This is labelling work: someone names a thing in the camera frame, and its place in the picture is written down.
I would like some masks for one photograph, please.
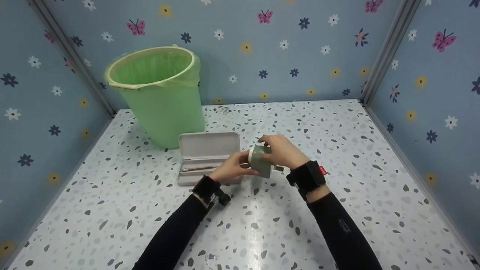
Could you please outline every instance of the black sleeve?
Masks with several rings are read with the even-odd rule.
[[[190,195],[158,229],[132,270],[174,269],[207,213],[205,205]]]
[[[382,270],[360,229],[333,193],[308,204],[339,270]]]

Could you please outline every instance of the red tag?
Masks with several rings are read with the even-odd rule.
[[[323,166],[318,166],[318,168],[320,168],[320,171],[322,172],[323,175],[327,174],[327,171],[325,171]]]

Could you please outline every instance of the black wrist strap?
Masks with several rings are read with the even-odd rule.
[[[291,186],[297,186],[302,197],[326,183],[324,174],[316,161],[309,161],[293,169],[287,175],[287,180]]]
[[[220,189],[221,184],[207,175],[204,175],[200,181],[195,185],[192,192],[194,192],[202,201],[210,205],[215,198],[215,193]]]

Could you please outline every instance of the hand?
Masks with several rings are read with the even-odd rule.
[[[233,153],[209,176],[220,184],[230,184],[235,182],[235,178],[242,175],[259,175],[256,170],[240,166],[240,164],[247,162],[248,151]]]
[[[307,156],[281,134],[263,135],[258,139],[258,142],[265,142],[265,146],[270,146],[272,153],[263,154],[260,158],[268,160],[273,164],[286,166],[293,170],[310,161]]]

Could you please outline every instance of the bucket rim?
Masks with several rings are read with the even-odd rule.
[[[114,81],[112,78],[110,78],[110,72],[112,70],[112,68],[117,64],[119,63],[120,61],[122,60],[125,60],[127,57],[131,57],[132,55],[139,55],[139,54],[145,54],[149,51],[152,51],[152,50],[157,50],[157,49],[176,49],[176,50],[182,50],[182,51],[185,51],[187,53],[190,54],[190,56],[192,57],[192,61],[190,62],[190,64],[184,69],[182,70],[180,73],[174,75],[174,76],[171,76],[167,79],[163,79],[163,80],[160,80],[160,81],[156,81],[156,82],[151,82],[151,83],[146,83],[146,84],[138,84],[138,85],[129,85],[129,84],[122,84],[122,83],[119,83],[119,82],[116,82]],[[139,88],[142,88],[144,86],[150,86],[150,85],[156,85],[156,84],[160,84],[164,81],[167,81],[167,80],[171,80],[171,79],[174,79],[182,74],[184,74],[185,72],[187,72],[187,70],[189,70],[193,64],[195,63],[195,54],[189,50],[189,49],[186,49],[186,48],[183,48],[183,47],[179,47],[177,46],[176,44],[173,44],[172,46],[160,46],[160,47],[153,47],[153,48],[147,48],[147,49],[143,49],[143,50],[139,50],[139,51],[136,51],[136,52],[133,52],[133,53],[130,53],[130,54],[127,54],[119,59],[117,59],[116,61],[114,61],[108,68],[107,68],[107,72],[106,72],[106,77],[107,77],[107,83],[111,86],[111,87],[116,87],[116,88],[123,88],[123,89],[129,89],[129,90],[137,90]]]

